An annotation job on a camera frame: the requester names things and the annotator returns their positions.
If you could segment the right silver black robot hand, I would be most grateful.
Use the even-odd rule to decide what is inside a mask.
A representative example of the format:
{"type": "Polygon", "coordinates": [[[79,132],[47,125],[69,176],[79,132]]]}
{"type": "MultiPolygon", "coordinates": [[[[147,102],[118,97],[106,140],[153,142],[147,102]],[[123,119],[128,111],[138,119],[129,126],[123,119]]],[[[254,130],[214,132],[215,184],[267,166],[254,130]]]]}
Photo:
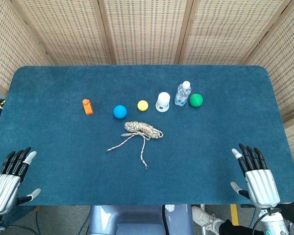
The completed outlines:
{"type": "Polygon", "coordinates": [[[239,143],[240,151],[231,149],[245,178],[247,190],[235,182],[233,190],[251,201],[259,209],[273,208],[280,203],[280,196],[272,172],[269,170],[262,152],[239,143]]]}

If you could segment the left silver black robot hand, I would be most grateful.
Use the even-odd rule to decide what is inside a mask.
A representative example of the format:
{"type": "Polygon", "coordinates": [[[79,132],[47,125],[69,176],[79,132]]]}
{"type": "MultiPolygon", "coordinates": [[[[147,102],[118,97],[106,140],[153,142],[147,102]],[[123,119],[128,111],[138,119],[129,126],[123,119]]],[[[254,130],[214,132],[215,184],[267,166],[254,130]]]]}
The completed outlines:
{"type": "Polygon", "coordinates": [[[0,216],[12,211],[15,206],[34,200],[41,192],[37,188],[32,193],[18,197],[22,184],[32,160],[37,152],[28,147],[18,152],[9,153],[0,167],[0,216]]]}

